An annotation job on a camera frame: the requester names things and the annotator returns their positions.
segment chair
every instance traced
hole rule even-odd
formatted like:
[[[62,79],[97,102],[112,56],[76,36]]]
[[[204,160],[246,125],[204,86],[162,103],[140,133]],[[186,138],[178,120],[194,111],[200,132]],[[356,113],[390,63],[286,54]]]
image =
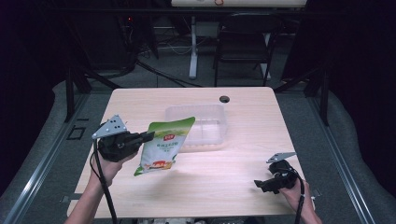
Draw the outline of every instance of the chair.
[[[234,13],[224,17],[219,23],[218,44],[213,68],[215,87],[218,86],[219,62],[222,63],[266,63],[263,83],[265,86],[274,51],[274,42],[283,26],[275,15],[262,13]],[[268,43],[265,34],[270,34]]]

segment human hand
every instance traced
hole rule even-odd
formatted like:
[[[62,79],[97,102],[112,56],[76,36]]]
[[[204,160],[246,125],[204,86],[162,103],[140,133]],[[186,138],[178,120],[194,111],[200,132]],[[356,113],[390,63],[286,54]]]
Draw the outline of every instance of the human hand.
[[[103,157],[100,154],[100,152],[98,152],[99,162],[100,162],[100,165],[101,165],[101,168],[102,168],[102,172],[103,172],[103,175],[104,175],[104,177],[106,179],[106,182],[107,182],[108,186],[110,186],[112,184],[114,177],[117,175],[119,170],[121,170],[122,165],[126,161],[131,160],[136,155],[137,155],[137,152],[132,154],[132,155],[130,155],[130,156],[128,156],[128,157],[126,157],[126,158],[124,158],[124,159],[122,159],[121,161],[114,162],[114,161],[107,161],[107,160],[103,159]],[[94,171],[97,174],[99,174],[98,167],[96,165],[95,155],[93,155],[93,158],[92,158],[92,167],[93,167]],[[96,178],[97,179],[98,177],[96,176],[94,171],[91,170],[91,178]]]
[[[311,191],[309,189],[309,184],[306,181],[304,182],[304,204],[303,210],[301,213],[301,217],[305,224],[315,223],[319,224],[322,223],[318,215],[315,213],[314,204],[312,203],[311,199]],[[283,188],[279,190],[283,196],[285,196],[286,200],[288,201],[290,207],[296,212],[298,209],[300,197],[301,197],[301,183],[300,180],[297,179],[294,187],[291,189]]]

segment transparent plastic box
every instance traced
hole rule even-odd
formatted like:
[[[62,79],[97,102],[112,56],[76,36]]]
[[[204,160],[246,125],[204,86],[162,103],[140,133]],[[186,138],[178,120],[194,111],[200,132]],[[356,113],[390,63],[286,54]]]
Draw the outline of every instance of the transparent plastic box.
[[[165,120],[195,117],[184,145],[214,145],[224,141],[227,120],[223,105],[174,105],[166,108]]]

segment snack package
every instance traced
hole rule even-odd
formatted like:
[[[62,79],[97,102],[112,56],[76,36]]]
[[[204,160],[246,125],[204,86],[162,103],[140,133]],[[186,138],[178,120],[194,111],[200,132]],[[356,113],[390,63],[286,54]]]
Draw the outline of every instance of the snack package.
[[[195,117],[150,123],[148,133],[155,132],[154,139],[143,146],[140,165],[134,175],[170,169],[194,122]]]

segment gray carpet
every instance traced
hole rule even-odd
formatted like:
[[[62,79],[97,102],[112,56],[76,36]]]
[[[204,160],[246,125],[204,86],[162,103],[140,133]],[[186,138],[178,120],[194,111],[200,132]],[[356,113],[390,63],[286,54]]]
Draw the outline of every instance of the gray carpet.
[[[291,43],[292,40],[289,36],[279,39],[271,69],[272,78],[268,82],[268,86],[276,87],[281,84],[280,75]],[[179,54],[180,52],[186,52],[186,49],[178,49],[180,50],[178,53],[175,53],[174,50],[160,49],[159,60],[149,53],[142,54],[139,60],[188,82],[204,87],[213,86],[214,71],[211,69],[214,50],[213,40],[205,39],[199,46],[198,78],[195,80],[188,78],[191,53]],[[226,76],[230,74],[230,71],[235,71],[237,74],[259,77],[260,69],[253,71],[251,68],[251,66],[229,67],[221,65],[220,75]],[[112,72],[103,72],[102,74],[108,75],[110,73]],[[178,87],[174,82],[163,77],[157,77],[139,66],[131,74],[111,80],[124,88]],[[64,131],[65,135],[62,137],[62,142],[59,143],[59,154],[56,155],[44,182],[31,204],[29,204],[21,223],[63,223],[66,219],[68,203],[60,203],[60,200],[64,195],[73,193],[76,187],[80,172],[91,148],[91,133],[99,125],[111,93],[110,89],[103,84],[95,80],[90,80],[90,82],[93,86],[90,95],[84,96],[76,93],[77,98],[79,97],[84,104],[68,126],[64,124],[64,83],[54,88],[56,101],[49,119],[24,165],[1,198],[0,223],[6,220],[9,211],[20,197],[35,168],[53,147],[53,142],[59,133],[65,129],[65,126],[67,128]],[[260,86],[261,82],[238,78],[221,80],[219,85]],[[334,165],[328,138],[322,130],[321,121],[316,117],[317,111],[312,108],[313,100],[305,98],[301,92],[303,86],[304,83],[288,92],[278,93],[276,98],[290,132],[291,140],[298,153],[304,175],[311,188],[319,189],[323,194],[316,199],[318,215],[324,223],[364,223],[364,221],[361,221],[343,179]],[[375,177],[361,160],[353,122],[341,103],[332,94],[329,101],[329,122],[337,146],[345,156],[350,171],[356,177],[361,196],[367,202],[375,222],[395,223],[395,199],[376,183]],[[294,216],[265,217],[264,220],[265,223],[293,223]],[[95,220],[95,223],[111,223],[111,221],[101,219]]]

